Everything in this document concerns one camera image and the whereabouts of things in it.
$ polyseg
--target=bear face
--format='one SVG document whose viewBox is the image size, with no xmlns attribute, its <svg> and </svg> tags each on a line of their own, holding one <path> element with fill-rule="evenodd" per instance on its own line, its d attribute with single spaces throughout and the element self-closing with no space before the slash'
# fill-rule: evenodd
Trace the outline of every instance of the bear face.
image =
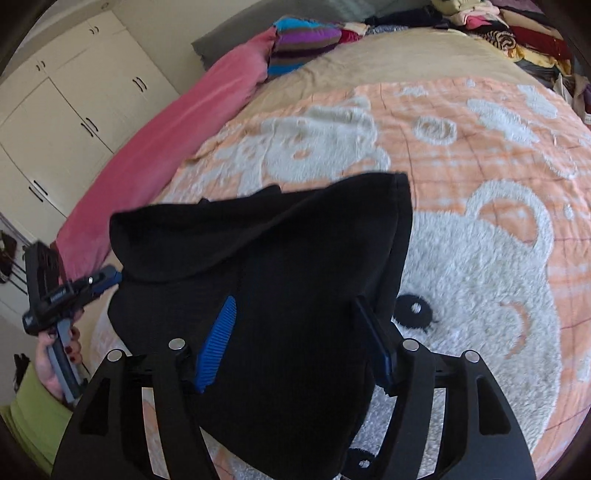
<svg viewBox="0 0 591 480">
<path fill-rule="evenodd" d="M 538 238 L 533 247 L 478 219 L 495 198 L 525 203 Z M 433 321 L 410 329 L 392 319 L 405 338 L 431 351 L 459 356 L 478 351 L 506 395 L 533 450 L 554 410 L 561 373 L 560 322 L 545 274 L 554 244 L 551 220 L 535 194 L 510 181 L 484 183 L 465 215 L 415 212 L 400 294 L 427 301 Z M 444 392 L 436 392 L 421 475 L 431 473 L 439 452 Z M 395 399 L 377 388 L 352 447 L 376 454 Z"/>
</svg>

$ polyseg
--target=pink blanket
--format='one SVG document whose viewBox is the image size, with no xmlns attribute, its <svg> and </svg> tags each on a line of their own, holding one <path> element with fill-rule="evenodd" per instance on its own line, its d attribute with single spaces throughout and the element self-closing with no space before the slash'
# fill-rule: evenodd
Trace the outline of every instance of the pink blanket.
<svg viewBox="0 0 591 480">
<path fill-rule="evenodd" d="M 197 84 L 119 150 L 57 234 L 67 278 L 90 274 L 109 254 L 109 219 L 149 204 L 179 165 L 249 102 L 267 78 L 275 28 L 222 57 Z"/>
</svg>

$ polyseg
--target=silver screw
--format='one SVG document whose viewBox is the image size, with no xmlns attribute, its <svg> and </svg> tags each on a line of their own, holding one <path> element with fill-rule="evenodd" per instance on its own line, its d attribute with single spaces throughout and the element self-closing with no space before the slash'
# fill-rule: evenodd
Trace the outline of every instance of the silver screw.
<svg viewBox="0 0 591 480">
<path fill-rule="evenodd" d="M 480 355 L 474 350 L 468 350 L 465 357 L 471 364 L 477 364 L 480 361 Z"/>
<path fill-rule="evenodd" d="M 175 338 L 170 340 L 168 343 L 168 348 L 171 350 L 181 350 L 185 346 L 185 341 L 182 338 Z"/>
<path fill-rule="evenodd" d="M 405 341 L 403 341 L 402 346 L 409 352 L 416 352 L 419 347 L 418 342 L 412 338 L 407 338 Z"/>
<path fill-rule="evenodd" d="M 122 356 L 123 352 L 121 350 L 111 350 L 109 353 L 107 353 L 107 360 L 109 362 L 116 362 L 121 360 Z"/>
</svg>

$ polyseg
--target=striped pillow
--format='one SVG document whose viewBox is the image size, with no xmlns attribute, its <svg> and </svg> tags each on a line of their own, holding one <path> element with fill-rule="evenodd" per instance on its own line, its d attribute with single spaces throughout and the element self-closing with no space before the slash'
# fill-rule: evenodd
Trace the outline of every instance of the striped pillow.
<svg viewBox="0 0 591 480">
<path fill-rule="evenodd" d="M 274 25 L 277 41 L 269 61 L 269 80 L 293 72 L 331 51 L 341 36 L 340 28 L 335 25 L 297 17 L 282 17 Z"/>
</svg>

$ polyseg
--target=green sleeve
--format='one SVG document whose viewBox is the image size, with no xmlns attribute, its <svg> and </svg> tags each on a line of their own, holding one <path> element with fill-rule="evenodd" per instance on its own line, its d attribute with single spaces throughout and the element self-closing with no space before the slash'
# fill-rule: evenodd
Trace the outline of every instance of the green sleeve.
<svg viewBox="0 0 591 480">
<path fill-rule="evenodd" d="M 48 475 L 72 412 L 41 385 L 30 364 L 16 399 L 0 415 L 25 453 Z"/>
</svg>

